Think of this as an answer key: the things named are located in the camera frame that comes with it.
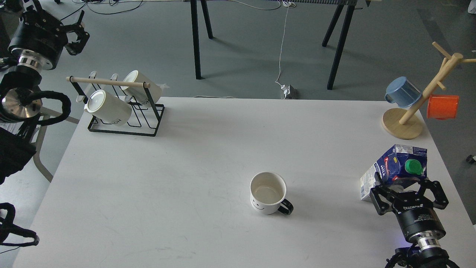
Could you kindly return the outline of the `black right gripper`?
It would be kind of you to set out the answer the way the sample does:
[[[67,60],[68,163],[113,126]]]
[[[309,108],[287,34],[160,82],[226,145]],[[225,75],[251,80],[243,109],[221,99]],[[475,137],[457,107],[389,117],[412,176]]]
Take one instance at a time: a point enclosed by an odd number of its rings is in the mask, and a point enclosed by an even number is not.
[[[430,233],[435,239],[446,235],[434,208],[445,209],[449,204],[447,196],[438,181],[423,179],[418,182],[418,192],[403,192],[403,187],[397,185],[376,185],[370,189],[370,199],[380,216],[387,212],[394,212],[405,240],[415,243],[423,236]],[[434,200],[430,201],[424,196],[430,190]]]

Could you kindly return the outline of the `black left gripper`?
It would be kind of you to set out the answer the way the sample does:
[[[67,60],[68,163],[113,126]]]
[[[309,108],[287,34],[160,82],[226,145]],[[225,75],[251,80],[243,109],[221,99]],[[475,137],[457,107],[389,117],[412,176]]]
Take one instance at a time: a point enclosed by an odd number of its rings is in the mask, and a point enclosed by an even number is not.
[[[16,14],[22,15],[19,25],[12,37],[8,51],[18,58],[25,51],[34,51],[45,60],[44,69],[56,68],[63,47],[70,55],[78,55],[85,48],[90,35],[84,30],[82,19],[85,11],[81,11],[76,23],[61,26],[61,22],[51,14],[43,11],[39,0],[16,0]],[[75,33],[76,41],[69,42],[65,33]]]

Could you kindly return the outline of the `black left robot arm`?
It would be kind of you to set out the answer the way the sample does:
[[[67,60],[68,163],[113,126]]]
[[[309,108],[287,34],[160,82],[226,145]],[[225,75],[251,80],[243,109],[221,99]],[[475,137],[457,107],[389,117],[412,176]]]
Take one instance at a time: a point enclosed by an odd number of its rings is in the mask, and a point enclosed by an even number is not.
[[[2,0],[1,11],[19,14],[19,25],[1,57],[6,73],[1,79],[1,123],[19,123],[14,134],[1,127],[1,182],[19,172],[37,153],[31,143],[37,126],[66,120],[71,101],[63,93],[41,90],[41,71],[56,68],[63,49],[78,55],[90,35],[84,30],[80,7],[78,20],[65,25],[44,10],[38,0]]]

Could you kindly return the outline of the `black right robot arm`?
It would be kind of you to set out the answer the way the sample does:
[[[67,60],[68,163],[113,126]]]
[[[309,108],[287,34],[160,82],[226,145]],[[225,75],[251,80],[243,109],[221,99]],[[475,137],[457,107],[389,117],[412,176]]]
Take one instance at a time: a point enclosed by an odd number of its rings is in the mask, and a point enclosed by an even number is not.
[[[397,248],[386,260],[386,267],[456,268],[439,239],[446,235],[434,208],[445,209],[448,199],[438,181],[424,179],[418,191],[396,192],[384,185],[370,190],[370,198],[379,215],[393,212],[410,247]]]

